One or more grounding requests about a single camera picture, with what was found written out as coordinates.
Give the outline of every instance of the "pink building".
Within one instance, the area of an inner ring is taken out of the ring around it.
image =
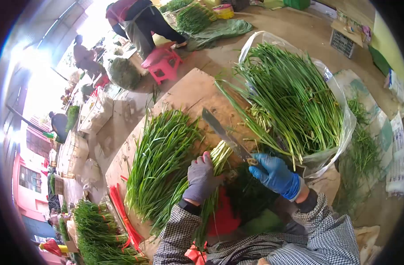
[[[41,125],[36,116],[29,120],[45,131],[51,130],[49,123]],[[12,197],[30,239],[44,242],[48,237],[55,237],[53,228],[47,223],[50,212],[46,166],[51,144],[48,138],[30,126],[26,128],[25,135],[26,143],[25,139],[20,141],[14,159]],[[61,264],[61,257],[45,251],[40,251],[40,254],[48,264]]]

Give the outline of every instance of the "black pants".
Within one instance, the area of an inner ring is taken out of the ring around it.
[[[154,6],[146,8],[140,16],[136,19],[135,23],[148,41],[150,48],[155,48],[152,33],[161,35],[173,42],[183,43],[186,39],[177,31],[175,31],[164,19],[161,12]]]

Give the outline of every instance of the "hat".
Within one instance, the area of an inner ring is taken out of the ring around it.
[[[77,39],[79,39],[79,38],[83,39],[83,35],[78,34],[77,36],[75,36],[74,44],[77,43]]]

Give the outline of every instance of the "gray plastic crate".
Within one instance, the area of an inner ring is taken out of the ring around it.
[[[335,29],[333,29],[332,36],[330,37],[330,45],[351,59],[355,43]]]

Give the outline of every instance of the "red shirt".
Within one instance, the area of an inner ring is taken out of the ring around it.
[[[125,21],[127,11],[130,7],[137,2],[137,0],[118,0],[112,6],[109,7],[106,12],[106,18],[115,19],[118,22]]]

